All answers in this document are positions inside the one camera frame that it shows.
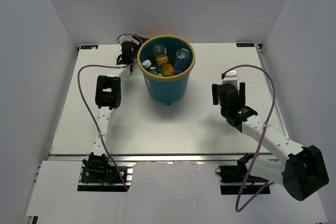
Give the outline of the clear bottle with yellow band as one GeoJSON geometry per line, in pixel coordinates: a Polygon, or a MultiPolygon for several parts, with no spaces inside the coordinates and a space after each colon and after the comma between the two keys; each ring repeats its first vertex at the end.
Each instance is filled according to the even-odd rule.
{"type": "Polygon", "coordinates": [[[163,44],[157,44],[153,47],[155,60],[158,66],[163,66],[169,62],[166,54],[166,48],[163,44]]]}

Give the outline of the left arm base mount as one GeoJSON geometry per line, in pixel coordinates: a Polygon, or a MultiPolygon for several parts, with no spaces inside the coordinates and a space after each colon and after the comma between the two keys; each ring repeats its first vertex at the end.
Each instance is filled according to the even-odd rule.
{"type": "Polygon", "coordinates": [[[127,166],[119,166],[119,173],[114,163],[105,154],[91,153],[82,160],[77,191],[82,192],[127,192],[130,180],[127,179],[127,166]]]}

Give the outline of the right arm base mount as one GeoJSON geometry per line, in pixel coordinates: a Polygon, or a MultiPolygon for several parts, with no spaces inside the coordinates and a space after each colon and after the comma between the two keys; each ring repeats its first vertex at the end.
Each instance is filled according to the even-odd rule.
{"type": "MultiPolygon", "coordinates": [[[[236,165],[222,165],[215,169],[215,174],[219,176],[221,195],[238,195],[242,182],[247,172],[247,162],[251,161],[254,154],[248,153],[237,161],[236,165]]],[[[255,194],[265,179],[249,175],[244,186],[243,195],[255,194]]]]}

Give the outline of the orange plastic bottle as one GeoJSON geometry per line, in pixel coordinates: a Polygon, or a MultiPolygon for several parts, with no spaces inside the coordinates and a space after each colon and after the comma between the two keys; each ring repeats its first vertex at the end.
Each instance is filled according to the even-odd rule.
{"type": "Polygon", "coordinates": [[[162,66],[162,72],[165,77],[170,77],[175,72],[174,66],[170,63],[165,63],[162,66]]]}

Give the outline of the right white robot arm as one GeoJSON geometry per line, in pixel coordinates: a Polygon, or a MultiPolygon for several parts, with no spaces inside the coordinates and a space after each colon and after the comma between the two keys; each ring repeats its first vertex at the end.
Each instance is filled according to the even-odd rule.
{"type": "Polygon", "coordinates": [[[220,105],[227,123],[261,143],[276,158],[271,161],[245,154],[232,169],[221,169],[223,182],[250,181],[253,177],[284,186],[294,199],[303,201],[329,183],[322,152],[305,147],[266,125],[262,117],[245,105],[245,84],[212,85],[213,104],[220,105]]]}

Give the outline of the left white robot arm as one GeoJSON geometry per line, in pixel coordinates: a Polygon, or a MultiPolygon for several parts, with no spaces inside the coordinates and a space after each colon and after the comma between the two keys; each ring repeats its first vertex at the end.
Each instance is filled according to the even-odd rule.
{"type": "Polygon", "coordinates": [[[117,42],[121,46],[121,54],[116,59],[115,66],[105,66],[90,64],[81,67],[77,73],[77,85],[82,101],[88,110],[97,130],[96,149],[91,152],[87,159],[83,159],[87,172],[94,176],[104,186],[119,179],[127,187],[124,174],[121,173],[118,165],[110,154],[105,138],[108,133],[109,123],[112,121],[117,108],[121,104],[121,86],[122,82],[132,75],[134,67],[137,64],[137,55],[140,47],[148,41],[147,38],[136,34],[121,34],[117,42]],[[96,92],[94,102],[98,108],[98,116],[95,117],[82,91],[80,83],[81,72],[87,68],[106,68],[112,72],[108,75],[99,75],[97,77],[96,92]]]}

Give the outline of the blue label water bottle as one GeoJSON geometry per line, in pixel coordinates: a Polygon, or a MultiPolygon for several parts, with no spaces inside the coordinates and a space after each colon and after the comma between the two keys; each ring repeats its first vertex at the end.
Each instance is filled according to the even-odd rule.
{"type": "Polygon", "coordinates": [[[184,72],[189,67],[190,52],[186,48],[176,51],[174,67],[176,71],[184,72]]]}

